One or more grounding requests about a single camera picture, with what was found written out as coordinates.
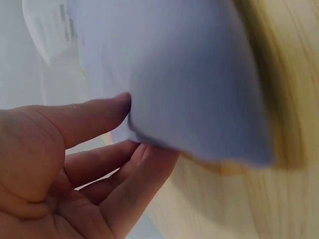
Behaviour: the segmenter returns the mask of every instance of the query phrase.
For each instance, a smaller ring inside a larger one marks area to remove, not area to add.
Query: fingernail
[[[119,95],[115,96],[114,99],[116,99],[116,100],[126,100],[126,99],[129,99],[130,97],[131,97],[130,93],[124,92],[124,93],[120,93]]]

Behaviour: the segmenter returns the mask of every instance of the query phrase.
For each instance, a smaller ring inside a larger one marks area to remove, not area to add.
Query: wood grain
[[[181,156],[148,213],[167,239],[319,238],[319,0],[235,0],[259,67],[276,163]]]

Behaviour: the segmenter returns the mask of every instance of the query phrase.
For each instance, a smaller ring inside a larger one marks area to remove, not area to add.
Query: white wall
[[[0,109],[24,105],[63,105],[84,102],[88,82],[80,72],[74,47],[47,67],[28,33],[21,0],[0,0]],[[96,138],[71,152],[103,146]],[[128,239],[162,238],[143,216]]]

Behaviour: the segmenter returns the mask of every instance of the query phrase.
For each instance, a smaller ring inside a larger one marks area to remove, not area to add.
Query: finger
[[[178,152],[150,147],[137,171],[100,204],[116,238],[124,238],[170,176]]]
[[[122,168],[109,178],[92,183],[80,190],[90,201],[99,205],[110,193],[122,184],[131,174],[133,174],[141,163],[147,146],[141,144]]]
[[[113,99],[94,100],[68,106],[31,106],[19,110],[36,112],[55,126],[64,139],[65,148],[72,148],[121,124],[131,107],[128,93]]]
[[[64,163],[64,172],[74,188],[93,182],[113,172],[130,160],[139,145],[129,140],[70,154]]]

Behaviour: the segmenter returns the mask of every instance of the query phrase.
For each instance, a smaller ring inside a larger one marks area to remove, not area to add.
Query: palm
[[[0,112],[1,238],[127,235],[178,153],[130,141],[67,157],[65,149],[117,127],[129,102],[126,97]]]

